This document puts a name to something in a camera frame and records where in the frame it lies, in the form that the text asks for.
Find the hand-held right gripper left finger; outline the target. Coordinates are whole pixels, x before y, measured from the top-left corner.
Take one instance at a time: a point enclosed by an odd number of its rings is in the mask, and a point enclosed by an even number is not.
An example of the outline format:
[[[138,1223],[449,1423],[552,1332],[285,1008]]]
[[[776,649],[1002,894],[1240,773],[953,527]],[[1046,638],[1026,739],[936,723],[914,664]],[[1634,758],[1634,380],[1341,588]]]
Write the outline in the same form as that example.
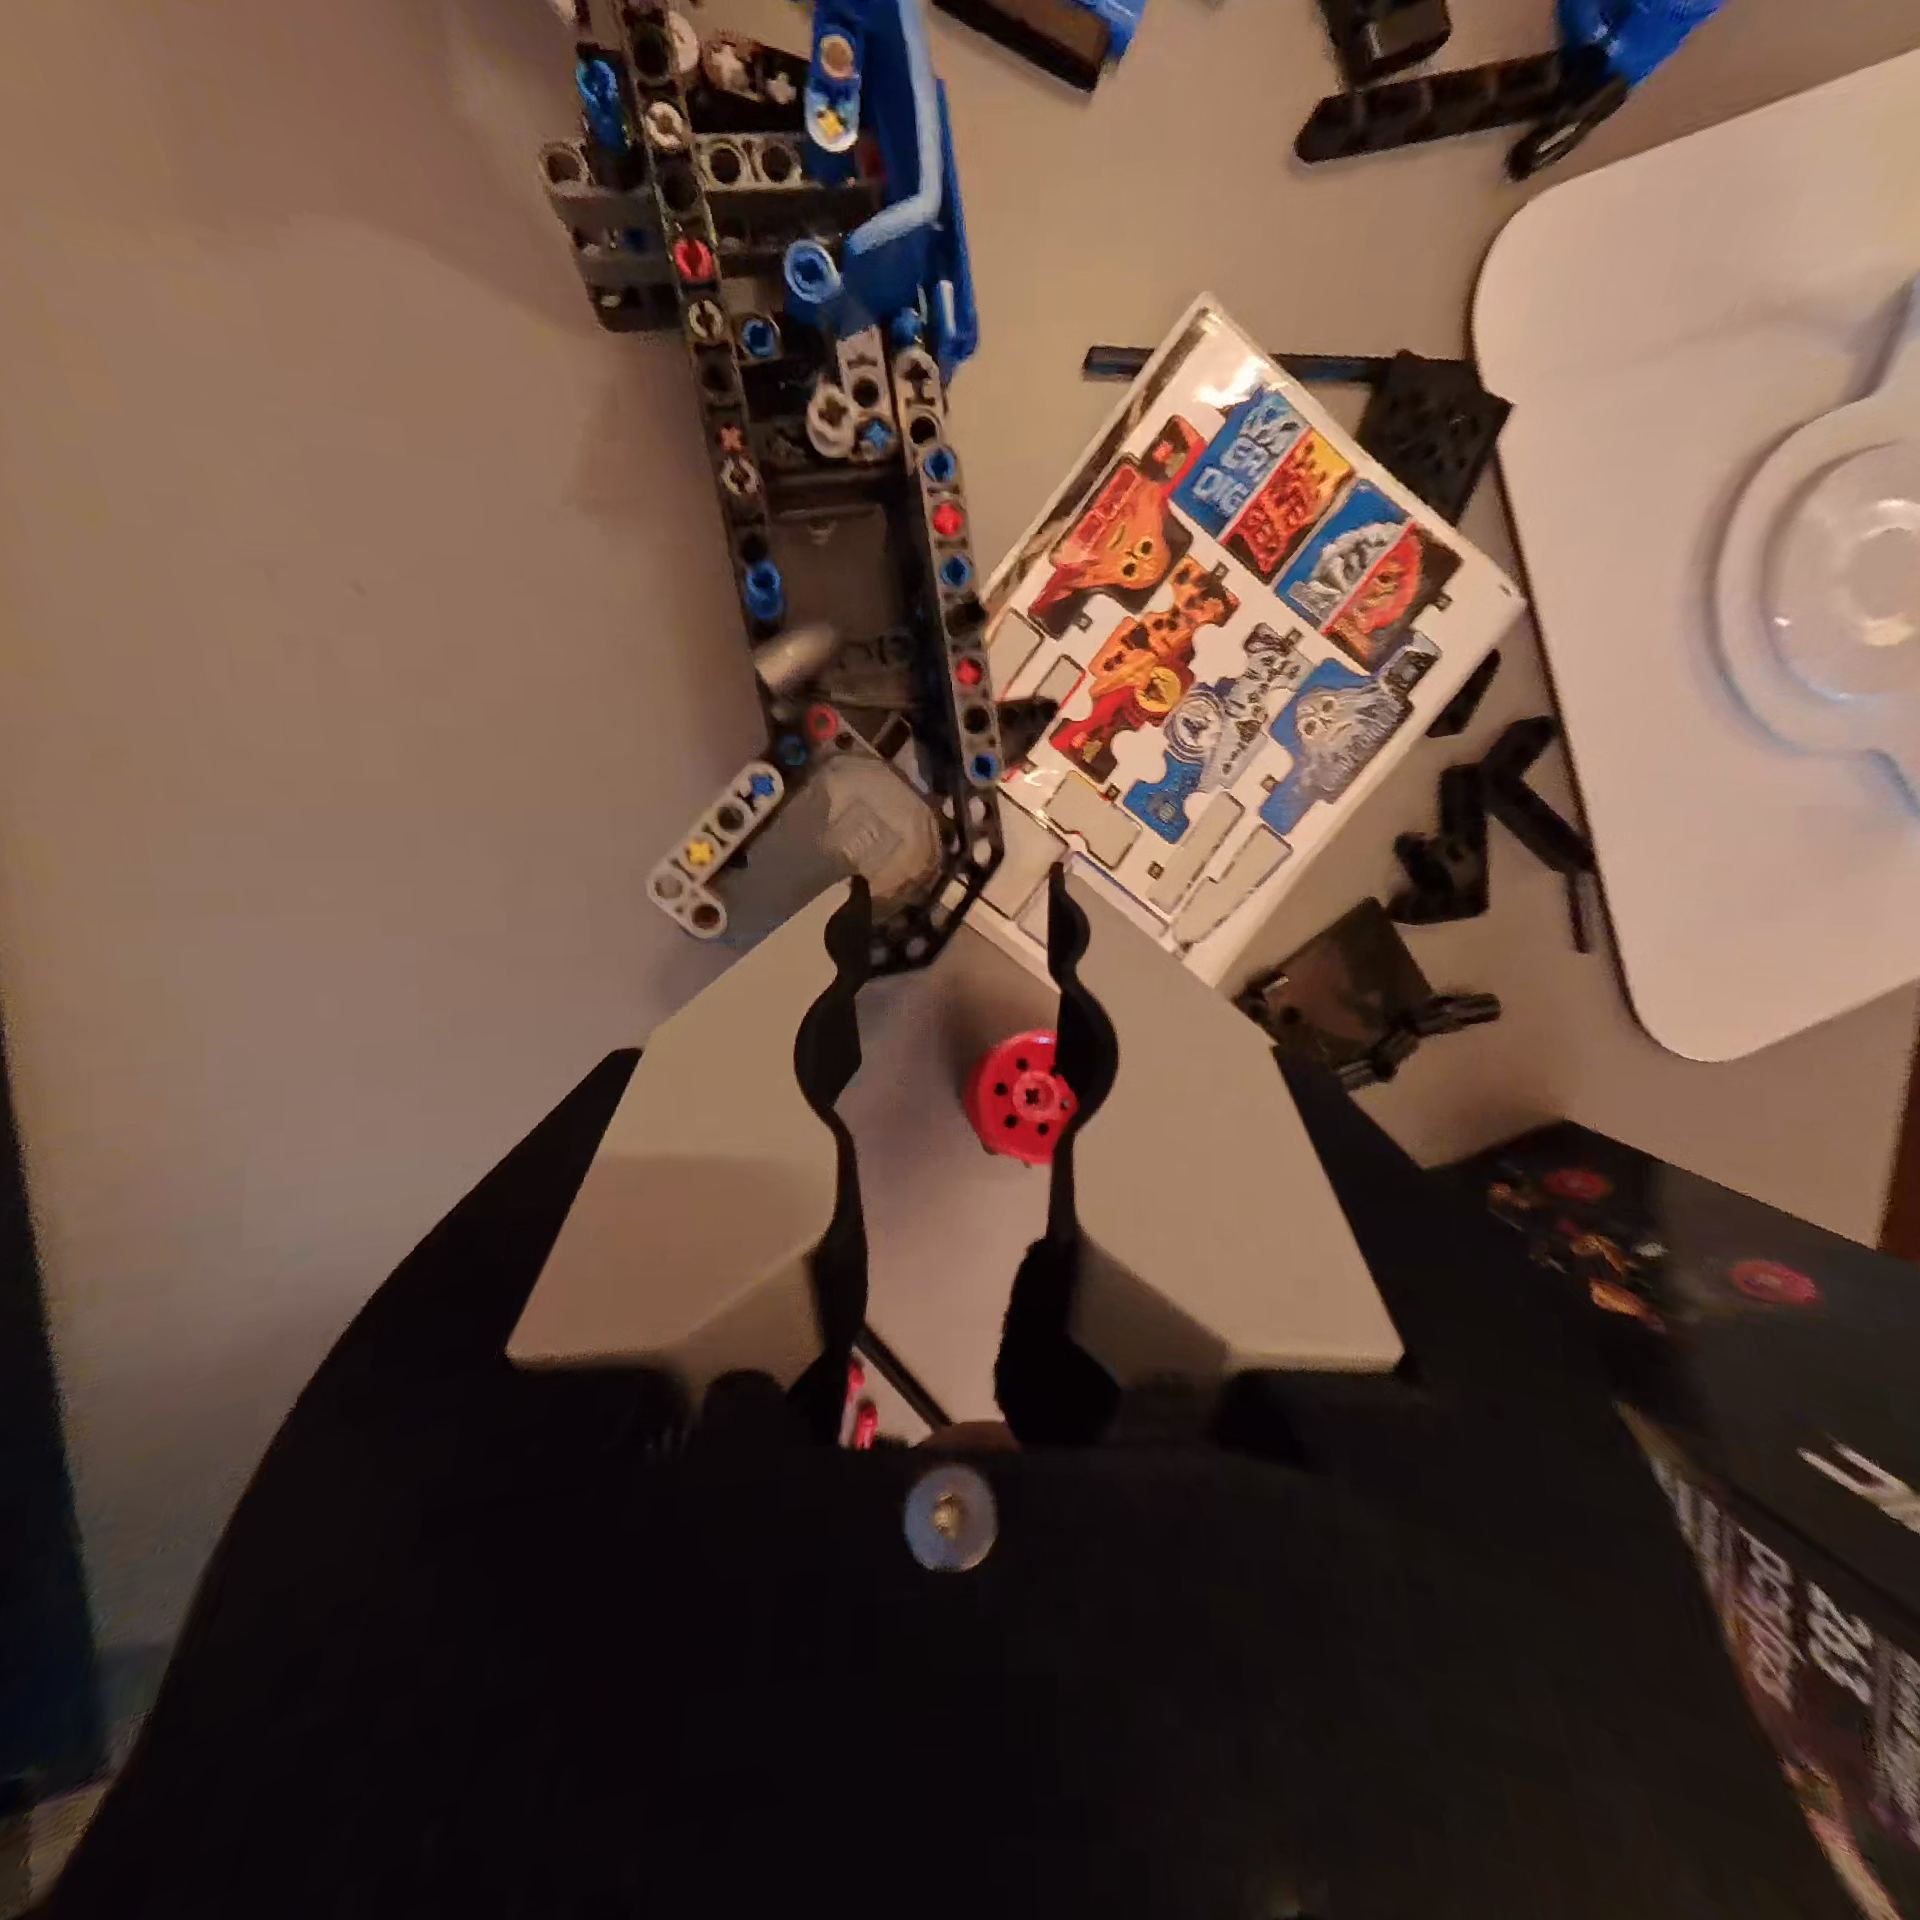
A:
[[[636,1365],[688,1400],[762,1373],[842,1407],[872,1257],[840,1107],[872,959],[872,886],[840,880],[659,1025],[509,1332],[514,1365]]]

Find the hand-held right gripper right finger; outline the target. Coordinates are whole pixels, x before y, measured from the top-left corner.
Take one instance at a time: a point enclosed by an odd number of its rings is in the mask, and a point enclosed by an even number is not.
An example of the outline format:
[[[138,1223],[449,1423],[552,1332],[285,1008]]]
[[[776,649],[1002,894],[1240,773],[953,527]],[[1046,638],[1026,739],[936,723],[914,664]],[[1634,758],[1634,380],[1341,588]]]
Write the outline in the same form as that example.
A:
[[[1014,1439],[1202,1430],[1246,1379],[1393,1379],[1402,1332],[1274,1047],[1066,865],[1044,910],[1072,1111],[1002,1321]]]

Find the black blue toy car chassis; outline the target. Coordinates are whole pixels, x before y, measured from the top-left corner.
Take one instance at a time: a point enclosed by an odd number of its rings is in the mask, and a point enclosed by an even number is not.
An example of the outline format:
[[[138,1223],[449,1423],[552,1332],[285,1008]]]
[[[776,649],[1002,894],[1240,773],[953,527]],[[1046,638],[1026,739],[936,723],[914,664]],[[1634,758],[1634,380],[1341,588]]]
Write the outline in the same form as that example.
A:
[[[763,743],[646,895],[755,943],[830,883],[864,976],[924,969],[1002,864],[1006,769],[950,377],[976,302],[921,4],[808,4],[788,52],[677,4],[557,4],[541,148],[593,313],[680,340]]]

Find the grey desk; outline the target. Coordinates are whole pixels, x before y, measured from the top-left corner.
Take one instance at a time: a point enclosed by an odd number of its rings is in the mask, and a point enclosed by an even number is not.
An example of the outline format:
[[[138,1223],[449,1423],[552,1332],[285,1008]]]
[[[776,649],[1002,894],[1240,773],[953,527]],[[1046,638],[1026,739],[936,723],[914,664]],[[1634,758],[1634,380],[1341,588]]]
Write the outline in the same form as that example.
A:
[[[1301,168],[1313,4],[1147,4],[1096,95],[931,21],[980,350],[980,564],[1213,292],[1269,350],[1457,356],[1499,136]],[[4,4],[4,1033],[93,1697],[154,1697],[299,1384],[611,1047],[728,963],[637,899],[760,748],[672,337],[587,313],[537,181],[552,4]],[[1452,1160],[1571,1116],[1881,1237],[1913,992],[1685,1063],[1496,840],[1429,964],[1505,1020],[1369,1103]],[[862,996],[876,1302],[988,1407],[1038,1183],[932,1107],[966,928]]]

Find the red toy wheel hub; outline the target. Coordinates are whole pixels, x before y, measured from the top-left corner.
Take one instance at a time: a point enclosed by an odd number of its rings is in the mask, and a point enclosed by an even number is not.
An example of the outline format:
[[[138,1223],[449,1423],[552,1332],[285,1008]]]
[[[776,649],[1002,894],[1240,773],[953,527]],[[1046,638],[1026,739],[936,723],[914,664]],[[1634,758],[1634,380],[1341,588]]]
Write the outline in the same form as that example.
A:
[[[1076,1116],[1060,1072],[1058,1030],[1026,1029],[995,1041],[964,1086],[966,1121],[980,1145],[1029,1168],[1046,1168]]]

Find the short thin black axle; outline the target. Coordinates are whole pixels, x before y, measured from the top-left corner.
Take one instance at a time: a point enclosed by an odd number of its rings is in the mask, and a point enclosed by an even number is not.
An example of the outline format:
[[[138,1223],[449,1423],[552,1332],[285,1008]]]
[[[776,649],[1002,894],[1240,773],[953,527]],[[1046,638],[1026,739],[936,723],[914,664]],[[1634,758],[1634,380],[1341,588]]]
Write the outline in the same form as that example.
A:
[[[862,1325],[854,1336],[854,1351],[868,1371],[888,1384],[893,1399],[907,1407],[925,1430],[932,1433],[953,1422],[950,1412],[931,1395],[924,1380],[873,1325]]]

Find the colourful sticker sheet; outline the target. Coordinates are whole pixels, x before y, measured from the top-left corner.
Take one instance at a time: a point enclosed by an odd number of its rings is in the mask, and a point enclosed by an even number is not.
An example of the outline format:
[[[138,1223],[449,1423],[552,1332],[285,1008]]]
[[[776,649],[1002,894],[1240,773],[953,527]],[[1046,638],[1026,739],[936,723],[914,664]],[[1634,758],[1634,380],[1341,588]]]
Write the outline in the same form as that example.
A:
[[[986,937],[1043,973],[1066,864],[1219,988],[1525,596],[1201,294],[984,606],[995,693],[1053,702],[998,776]]]

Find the white book stand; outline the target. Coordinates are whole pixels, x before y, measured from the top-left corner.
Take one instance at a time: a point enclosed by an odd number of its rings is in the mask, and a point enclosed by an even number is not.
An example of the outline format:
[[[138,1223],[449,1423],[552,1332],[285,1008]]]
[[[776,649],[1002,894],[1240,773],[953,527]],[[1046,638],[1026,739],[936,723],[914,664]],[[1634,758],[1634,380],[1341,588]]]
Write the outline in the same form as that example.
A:
[[[1629,1006],[1731,1063],[1916,980],[1918,54],[1526,204],[1473,340]]]

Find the black studded plate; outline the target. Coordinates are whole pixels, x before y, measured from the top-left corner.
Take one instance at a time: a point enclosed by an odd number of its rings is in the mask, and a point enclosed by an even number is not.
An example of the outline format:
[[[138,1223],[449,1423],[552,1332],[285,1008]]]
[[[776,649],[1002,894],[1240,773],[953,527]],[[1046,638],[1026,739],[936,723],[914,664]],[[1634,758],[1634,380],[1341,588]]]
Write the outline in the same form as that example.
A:
[[[1402,350],[1384,359],[1356,441],[1440,509],[1443,495],[1474,491],[1512,412],[1473,360]]]

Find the black angled beam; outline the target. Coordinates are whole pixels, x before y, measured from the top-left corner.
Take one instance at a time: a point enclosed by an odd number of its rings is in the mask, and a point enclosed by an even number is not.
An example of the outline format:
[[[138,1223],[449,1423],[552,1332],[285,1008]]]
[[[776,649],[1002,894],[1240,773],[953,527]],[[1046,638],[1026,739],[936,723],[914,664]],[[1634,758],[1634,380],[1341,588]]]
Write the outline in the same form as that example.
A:
[[[1297,135],[1293,155],[1320,164],[1520,127],[1505,168],[1523,182],[1571,155],[1627,91],[1595,49],[1390,80],[1323,99]]]

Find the short black beam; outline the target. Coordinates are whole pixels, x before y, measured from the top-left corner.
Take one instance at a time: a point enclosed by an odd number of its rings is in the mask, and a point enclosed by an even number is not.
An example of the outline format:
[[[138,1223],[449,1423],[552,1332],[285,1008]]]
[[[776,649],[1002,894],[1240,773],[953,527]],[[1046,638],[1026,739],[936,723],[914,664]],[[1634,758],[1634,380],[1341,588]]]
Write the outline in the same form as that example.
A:
[[[1136,33],[1114,37],[1096,1],[936,1],[932,6],[1082,93],[1093,93],[1136,38]]]

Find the chunky black holed brick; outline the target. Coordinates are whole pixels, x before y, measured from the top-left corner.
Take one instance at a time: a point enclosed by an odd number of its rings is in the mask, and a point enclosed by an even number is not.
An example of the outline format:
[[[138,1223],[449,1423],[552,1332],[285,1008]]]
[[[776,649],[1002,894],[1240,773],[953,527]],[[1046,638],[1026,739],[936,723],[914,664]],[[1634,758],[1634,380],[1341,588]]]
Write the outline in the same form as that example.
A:
[[[1381,85],[1443,52],[1446,1],[1320,1],[1344,88]]]

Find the blue toy wheel hub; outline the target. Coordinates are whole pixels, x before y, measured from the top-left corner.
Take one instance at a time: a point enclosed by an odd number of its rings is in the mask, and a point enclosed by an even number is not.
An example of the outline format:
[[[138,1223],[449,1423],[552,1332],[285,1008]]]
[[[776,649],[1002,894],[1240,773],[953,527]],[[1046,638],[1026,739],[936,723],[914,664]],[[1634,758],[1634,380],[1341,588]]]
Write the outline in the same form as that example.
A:
[[[1555,1],[1564,52],[1598,80],[1642,87],[1723,1]]]

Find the large black frame assembly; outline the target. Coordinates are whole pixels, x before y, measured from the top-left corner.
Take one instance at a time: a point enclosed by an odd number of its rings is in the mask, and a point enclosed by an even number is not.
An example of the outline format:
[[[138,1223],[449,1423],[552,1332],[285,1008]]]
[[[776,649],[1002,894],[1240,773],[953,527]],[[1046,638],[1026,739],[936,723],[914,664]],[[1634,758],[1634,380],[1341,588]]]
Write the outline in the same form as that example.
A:
[[[1233,1006],[1267,1033],[1281,1063],[1317,1064],[1349,1092],[1390,1084],[1429,1040],[1505,1012],[1489,992],[1437,992],[1374,899],[1252,976]]]

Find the black holed frame pieces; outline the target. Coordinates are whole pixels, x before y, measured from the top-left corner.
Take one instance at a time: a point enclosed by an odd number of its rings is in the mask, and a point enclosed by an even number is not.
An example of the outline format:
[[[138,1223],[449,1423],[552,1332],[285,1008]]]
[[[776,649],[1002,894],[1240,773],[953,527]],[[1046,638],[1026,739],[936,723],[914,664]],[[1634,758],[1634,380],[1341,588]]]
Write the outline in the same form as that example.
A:
[[[1560,736],[1555,718],[1529,716],[1508,725],[1482,758],[1440,775],[1436,829],[1404,831],[1395,844],[1402,886],[1386,905],[1395,923],[1421,928],[1484,917],[1492,899],[1491,825],[1499,825],[1564,883],[1573,945],[1593,951],[1593,840],[1531,784],[1537,761]]]

